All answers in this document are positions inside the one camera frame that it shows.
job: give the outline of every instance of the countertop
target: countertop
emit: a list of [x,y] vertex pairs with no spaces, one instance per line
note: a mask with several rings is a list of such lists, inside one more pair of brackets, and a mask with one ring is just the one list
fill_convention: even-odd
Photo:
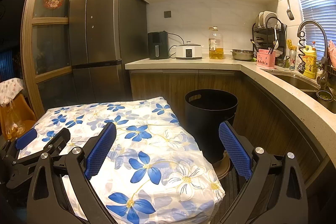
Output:
[[212,60],[144,59],[125,65],[127,70],[139,69],[211,69],[240,70],[280,100],[311,131],[336,166],[336,114],[327,110],[296,87],[257,67],[256,62],[244,62],[226,57]]

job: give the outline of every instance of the sink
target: sink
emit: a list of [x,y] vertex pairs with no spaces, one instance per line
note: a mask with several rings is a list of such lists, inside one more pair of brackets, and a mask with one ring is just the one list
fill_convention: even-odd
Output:
[[[317,100],[316,92],[320,89],[320,86],[304,78],[301,75],[291,71],[277,71],[277,70],[265,70],[266,72],[276,76],[277,78],[291,84],[297,89],[301,90],[305,94],[309,95],[313,99]],[[336,100],[334,99],[330,109],[332,113],[336,114]]]

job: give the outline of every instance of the marble backsplash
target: marble backsplash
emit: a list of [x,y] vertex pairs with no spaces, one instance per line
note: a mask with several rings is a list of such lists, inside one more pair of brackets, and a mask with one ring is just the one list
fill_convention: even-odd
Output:
[[[261,4],[234,0],[174,0],[147,5],[148,32],[166,31],[180,35],[184,41],[200,44],[208,51],[209,27],[217,26],[224,49],[252,50],[252,26],[257,14],[265,11]],[[171,18],[164,18],[171,11]],[[169,35],[169,46],[182,44]]]

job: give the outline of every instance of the screw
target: screw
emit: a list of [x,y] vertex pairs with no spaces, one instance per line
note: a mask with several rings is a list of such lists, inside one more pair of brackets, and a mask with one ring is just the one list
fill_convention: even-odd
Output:
[[41,154],[41,159],[46,159],[48,157],[48,153],[44,152]]
[[294,159],[294,154],[292,152],[288,152],[287,157],[290,159]]
[[80,147],[75,147],[75,148],[72,150],[72,153],[73,153],[73,154],[79,154],[80,151],[81,151],[81,148],[80,148]]
[[265,152],[264,149],[263,149],[262,147],[259,147],[259,146],[255,148],[255,151],[256,151],[258,154],[262,154],[262,153]]

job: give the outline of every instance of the yellow oil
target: yellow oil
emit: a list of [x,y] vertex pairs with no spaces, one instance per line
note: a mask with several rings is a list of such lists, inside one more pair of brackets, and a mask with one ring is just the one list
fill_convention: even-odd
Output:
[[216,48],[214,51],[209,50],[210,59],[224,59],[224,49]]

